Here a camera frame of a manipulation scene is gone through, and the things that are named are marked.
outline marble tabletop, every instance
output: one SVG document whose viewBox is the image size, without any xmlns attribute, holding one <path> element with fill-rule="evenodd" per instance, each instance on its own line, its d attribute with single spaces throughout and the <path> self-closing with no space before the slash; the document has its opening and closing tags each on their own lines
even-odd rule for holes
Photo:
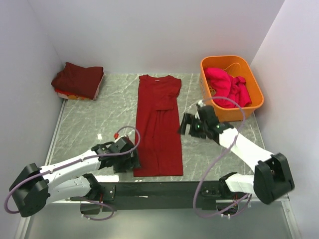
<svg viewBox="0 0 319 239">
<path fill-rule="evenodd" d="M 135 126 L 139 76 L 142 74 L 106 74 L 96 101 L 68 100 L 54 139 L 49 164 L 77 156 L 92 146 L 112 141 L 114 133 L 124 125 Z M 161 77 L 168 74 L 150 74 Z M 202 99 L 199 74 L 171 74 L 182 81 L 177 98 L 180 120 L 184 112 L 196 113 L 194 103 Z M 123 130 L 134 141 L 134 131 Z M 252 114 L 241 132 L 249 140 L 264 147 L 255 116 Z M 223 148 L 209 139 L 181 137 L 183 176 L 133 177 L 132 172 L 119 174 L 120 182 L 197 181 Z M 229 172 L 252 174 L 235 154 L 228 153 L 212 168 L 207 180 L 218 180 Z M 103 168 L 94 175 L 113 175 L 113 168 Z"/>
</svg>

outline white wall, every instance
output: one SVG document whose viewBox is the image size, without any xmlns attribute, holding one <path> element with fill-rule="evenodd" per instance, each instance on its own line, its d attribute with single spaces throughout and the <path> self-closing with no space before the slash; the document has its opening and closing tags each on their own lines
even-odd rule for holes
<svg viewBox="0 0 319 239">
<path fill-rule="evenodd" d="M 62 61 L 111 72 L 199 72 L 251 62 L 284 0 L 29 0 Z"/>
<path fill-rule="evenodd" d="M 14 237 L 20 215 L 3 209 L 25 165 L 42 165 L 61 100 L 50 81 L 61 70 L 51 42 L 26 0 L 0 1 L 0 238 Z"/>
<path fill-rule="evenodd" d="M 305 239 L 319 237 L 319 1 L 286 0 L 251 66 L 265 95 L 265 145 L 289 160 L 290 193 Z"/>
</svg>

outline maroon fabric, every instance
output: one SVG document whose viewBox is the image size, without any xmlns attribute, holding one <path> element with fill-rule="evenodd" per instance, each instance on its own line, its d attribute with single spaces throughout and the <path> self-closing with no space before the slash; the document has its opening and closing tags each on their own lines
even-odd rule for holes
<svg viewBox="0 0 319 239">
<path fill-rule="evenodd" d="M 226 71 L 214 67 L 208 67 L 204 72 L 211 87 L 216 91 L 214 96 L 228 97 L 238 103 L 240 107 L 251 104 L 244 77 L 232 77 Z M 235 104 L 224 99 L 215 99 L 214 101 L 223 108 L 236 108 Z"/>
<path fill-rule="evenodd" d="M 135 177 L 181 176 L 179 114 L 177 96 L 181 80 L 173 76 L 140 76 L 136 128 L 141 134 L 138 154 L 141 168 Z"/>
<path fill-rule="evenodd" d="M 54 88 L 94 99 L 103 76 L 103 67 L 84 68 L 66 62 L 64 69 L 51 82 Z"/>
</svg>

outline pink cloth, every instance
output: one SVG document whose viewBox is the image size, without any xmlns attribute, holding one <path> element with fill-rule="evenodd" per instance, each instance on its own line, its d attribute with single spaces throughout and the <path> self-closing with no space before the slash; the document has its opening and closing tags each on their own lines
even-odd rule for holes
<svg viewBox="0 0 319 239">
<path fill-rule="evenodd" d="M 244 77 L 232 77 L 226 71 L 214 67 L 208 67 L 204 72 L 211 87 L 216 91 L 214 96 L 228 97 L 238 103 L 240 107 L 251 104 Z M 236 108 L 235 104 L 227 100 L 215 99 L 214 102 L 223 108 Z"/>
</svg>

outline laundry basket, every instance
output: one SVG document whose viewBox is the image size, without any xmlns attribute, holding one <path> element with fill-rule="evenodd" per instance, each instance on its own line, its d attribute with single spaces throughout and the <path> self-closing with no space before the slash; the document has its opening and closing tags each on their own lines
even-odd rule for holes
<svg viewBox="0 0 319 239">
<path fill-rule="evenodd" d="M 207 67 L 217 67 L 225 70 L 233 77 L 242 76 L 246 79 L 246 87 L 249 92 L 252 103 L 243 110 L 246 117 L 250 116 L 255 109 L 259 108 L 264 103 L 264 96 L 261 92 L 258 83 L 245 59 L 240 56 L 208 56 L 201 61 L 200 87 L 203 98 L 212 97 L 214 90 L 210 87 L 204 73 Z M 243 120 L 243 115 L 239 108 L 226 109 L 218 106 L 213 100 L 205 102 L 207 105 L 212 105 L 220 122 L 223 121 L 239 121 Z"/>
</svg>

